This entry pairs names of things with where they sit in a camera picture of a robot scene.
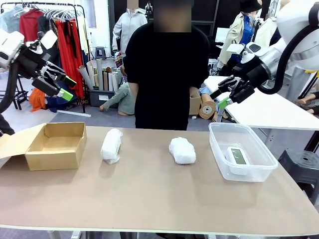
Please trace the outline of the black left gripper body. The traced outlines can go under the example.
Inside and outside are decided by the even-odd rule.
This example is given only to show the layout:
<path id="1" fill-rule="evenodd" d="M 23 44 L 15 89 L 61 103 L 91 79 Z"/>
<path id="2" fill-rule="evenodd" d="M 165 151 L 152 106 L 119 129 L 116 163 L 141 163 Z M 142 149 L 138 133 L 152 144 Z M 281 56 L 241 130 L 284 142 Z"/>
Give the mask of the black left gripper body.
<path id="1" fill-rule="evenodd" d="M 40 70 L 43 66 L 46 65 L 46 62 L 49 60 L 50 54 L 44 52 L 42 54 L 37 54 L 23 47 L 20 50 L 20 53 L 16 59 L 18 62 L 18 74 L 30 79 L 40 75 Z"/>

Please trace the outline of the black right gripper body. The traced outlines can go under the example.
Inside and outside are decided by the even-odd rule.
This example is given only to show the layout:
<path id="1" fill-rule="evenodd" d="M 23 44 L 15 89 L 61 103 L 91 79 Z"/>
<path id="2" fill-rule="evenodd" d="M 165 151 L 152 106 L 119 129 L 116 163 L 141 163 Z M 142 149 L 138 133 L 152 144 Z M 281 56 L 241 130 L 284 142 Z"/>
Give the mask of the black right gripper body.
<path id="1" fill-rule="evenodd" d="M 238 63 L 233 67 L 233 73 L 251 86 L 260 86 L 271 77 L 266 65 L 259 57 L 254 57 L 244 64 Z"/>

